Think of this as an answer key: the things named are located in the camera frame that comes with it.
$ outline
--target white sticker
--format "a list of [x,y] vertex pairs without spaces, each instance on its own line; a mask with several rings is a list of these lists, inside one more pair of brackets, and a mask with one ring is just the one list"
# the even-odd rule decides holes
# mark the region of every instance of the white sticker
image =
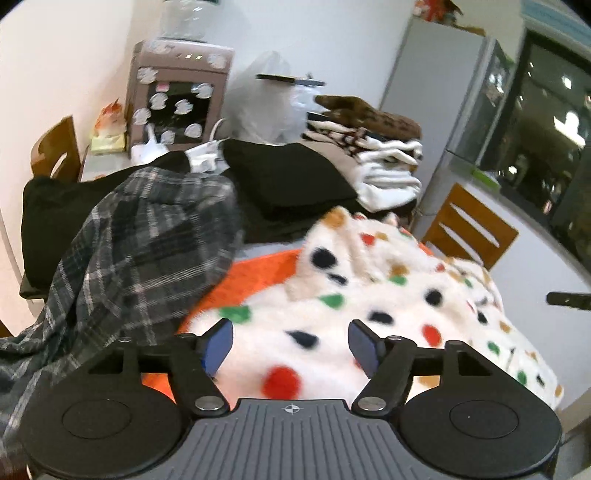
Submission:
[[210,53],[207,62],[215,69],[221,70],[226,67],[226,57],[219,53]]
[[195,83],[191,87],[191,93],[197,95],[197,98],[211,98],[213,95],[213,85],[211,83]]
[[150,108],[152,110],[164,110],[166,108],[166,100],[168,100],[166,93],[157,93],[150,99]]
[[158,93],[166,93],[170,90],[170,83],[168,82],[158,82],[156,85],[156,91]]
[[145,125],[148,123],[148,118],[152,116],[149,108],[140,108],[134,113],[134,125]]
[[153,69],[152,67],[142,67],[138,70],[138,80],[144,85],[149,85],[156,81],[157,74],[158,70]]
[[185,129],[185,136],[190,138],[199,138],[203,133],[203,128],[199,124],[191,124]]
[[151,42],[146,42],[146,51],[157,55],[166,55],[167,53],[170,53],[172,49],[172,46],[163,41],[153,40]]
[[174,143],[175,133],[172,130],[166,130],[162,135],[160,135],[160,143],[164,145],[172,145]]
[[177,108],[175,115],[187,115],[187,113],[193,111],[193,104],[188,100],[180,100],[174,106]]

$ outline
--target gray plaid fabric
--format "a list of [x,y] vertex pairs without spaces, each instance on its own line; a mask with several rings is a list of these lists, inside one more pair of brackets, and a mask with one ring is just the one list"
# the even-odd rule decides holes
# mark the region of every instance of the gray plaid fabric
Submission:
[[37,322],[0,339],[0,473],[24,467],[17,430],[33,395],[121,336],[145,344],[172,335],[240,243],[223,177],[144,168],[105,197],[59,264]]

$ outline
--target crosshair symbol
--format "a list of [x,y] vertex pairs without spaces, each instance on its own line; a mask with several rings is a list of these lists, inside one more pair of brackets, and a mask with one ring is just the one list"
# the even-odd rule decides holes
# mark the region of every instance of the crosshair symbol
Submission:
[[301,408],[298,407],[297,405],[294,405],[293,403],[290,403],[283,410],[285,410],[287,413],[291,413],[293,415],[294,413],[298,413],[301,410]]

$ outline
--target pink sticker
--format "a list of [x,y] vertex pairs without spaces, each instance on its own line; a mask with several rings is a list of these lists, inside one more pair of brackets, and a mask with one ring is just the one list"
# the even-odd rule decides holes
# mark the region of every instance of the pink sticker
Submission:
[[168,82],[158,82],[156,85],[156,91],[158,93],[166,93],[170,90],[170,83]]

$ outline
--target refrigerator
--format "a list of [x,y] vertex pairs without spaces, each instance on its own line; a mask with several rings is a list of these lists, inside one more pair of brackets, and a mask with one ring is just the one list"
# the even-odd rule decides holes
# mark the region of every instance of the refrigerator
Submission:
[[410,21],[381,109],[412,118],[423,130],[417,238],[460,176],[479,164],[509,91],[511,65],[492,37]]

